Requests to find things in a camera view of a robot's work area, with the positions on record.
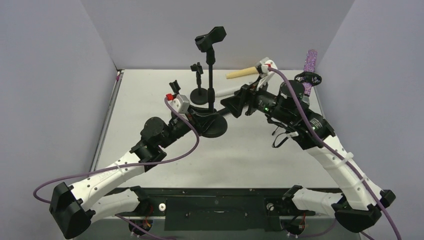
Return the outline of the black round-base stand white mic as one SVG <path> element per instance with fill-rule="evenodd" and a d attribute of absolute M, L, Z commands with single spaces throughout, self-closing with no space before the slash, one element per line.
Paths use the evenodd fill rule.
<path fill-rule="evenodd" d="M 177 113 L 181 115 L 185 115 L 188 112 L 188 106 L 190 105 L 187 102 L 187 98 L 185 95 L 180 94 L 180 86 L 177 80 L 174 80 L 169 83 L 172 91 L 173 91 L 173 99 L 171 100 L 170 105 Z"/>

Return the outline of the black tripod shock-mount stand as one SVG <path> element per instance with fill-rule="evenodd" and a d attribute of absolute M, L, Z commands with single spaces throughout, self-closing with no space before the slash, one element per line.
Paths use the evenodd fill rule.
<path fill-rule="evenodd" d="M 310 84 L 312 87 L 322 82 L 322 77 L 319 74 L 310 71 L 303 71 L 297 74 L 294 79 L 300 83 Z"/>

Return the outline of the purple glitter microphone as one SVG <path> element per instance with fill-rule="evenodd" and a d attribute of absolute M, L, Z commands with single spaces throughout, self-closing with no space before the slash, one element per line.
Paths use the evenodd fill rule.
<path fill-rule="evenodd" d="M 318 56 L 318 52 L 316 50 L 310 49 L 307 51 L 305 64 L 303 68 L 304 72 L 313 72 L 313 73 L 315 72 L 317 56 Z M 311 86 L 308 83 L 302 83 L 302 85 L 304 86 L 304 95 L 309 97 L 311 95 L 313 86 Z"/>

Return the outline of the black microphone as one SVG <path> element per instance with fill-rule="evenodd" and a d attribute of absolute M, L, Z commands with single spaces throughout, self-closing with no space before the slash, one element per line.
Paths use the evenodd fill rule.
<path fill-rule="evenodd" d="M 224 107 L 222 109 L 215 110 L 214 114 L 225 117 L 225 116 L 231 115 L 232 113 L 228 108 Z"/>

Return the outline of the white microphone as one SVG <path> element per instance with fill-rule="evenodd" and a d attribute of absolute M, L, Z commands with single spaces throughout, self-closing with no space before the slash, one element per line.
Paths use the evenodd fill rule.
<path fill-rule="evenodd" d="M 232 88 L 219 90 L 215 93 L 215 97 L 216 98 L 222 98 L 222 97 L 225 97 L 225 96 L 231 96 L 231 95 L 234 95 L 234 93 L 239 91 L 239 90 L 240 90 L 240 87 L 232 87 Z"/>

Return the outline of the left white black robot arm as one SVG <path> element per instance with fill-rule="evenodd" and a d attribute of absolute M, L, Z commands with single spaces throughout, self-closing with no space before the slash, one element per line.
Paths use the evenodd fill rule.
<path fill-rule="evenodd" d="M 143 215 L 149 210 L 149 201 L 137 187 L 119 192 L 114 192 L 115 189 L 164 163 L 167 154 L 163 149 L 187 133 L 193 132 L 196 142 L 183 158 L 197 148 L 201 137 L 217 138 L 227 129 L 226 119 L 217 112 L 173 113 L 168 123 L 151 117 L 140 132 L 140 140 L 118 160 L 82 175 L 80 181 L 56 185 L 49 203 L 50 214 L 67 240 L 81 235 L 92 223 L 115 214 Z"/>

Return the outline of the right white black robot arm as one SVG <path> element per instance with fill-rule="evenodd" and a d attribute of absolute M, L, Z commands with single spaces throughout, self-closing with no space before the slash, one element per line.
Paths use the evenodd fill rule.
<path fill-rule="evenodd" d="M 222 99 L 221 104 L 234 117 L 263 113 L 270 124 L 283 128 L 288 138 L 316 159 L 340 189 L 340 193 L 326 193 L 295 185 L 282 199 L 287 213 L 311 211 L 332 216 L 348 231 L 362 232 L 377 223 L 396 196 L 366 176 L 327 120 L 310 110 L 305 96 L 305 85 L 296 80 L 282 83 L 277 94 L 252 83 Z"/>

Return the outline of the cream beige microphone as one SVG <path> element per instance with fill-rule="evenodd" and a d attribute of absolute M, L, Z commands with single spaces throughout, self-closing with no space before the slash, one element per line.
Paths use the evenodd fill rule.
<path fill-rule="evenodd" d="M 257 74 L 258 71 L 256 69 L 255 66 L 252 67 L 248 67 L 248 68 L 244 68 L 244 69 L 240 69 L 240 70 L 236 70 L 230 73 L 227 73 L 225 75 L 226 79 L 235 79 L 235 78 L 240 78 L 240 77 L 244 77 L 244 76 L 249 76 L 249 75 L 254 75 Z"/>

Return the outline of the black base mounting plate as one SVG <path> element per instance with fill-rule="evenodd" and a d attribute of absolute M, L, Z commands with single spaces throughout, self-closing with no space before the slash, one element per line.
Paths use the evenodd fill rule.
<path fill-rule="evenodd" d="M 298 210 L 284 194 L 288 188 L 134 188 L 140 195 L 135 210 L 124 217 L 164 220 L 165 231 L 278 232 L 280 218 L 315 216 Z"/>

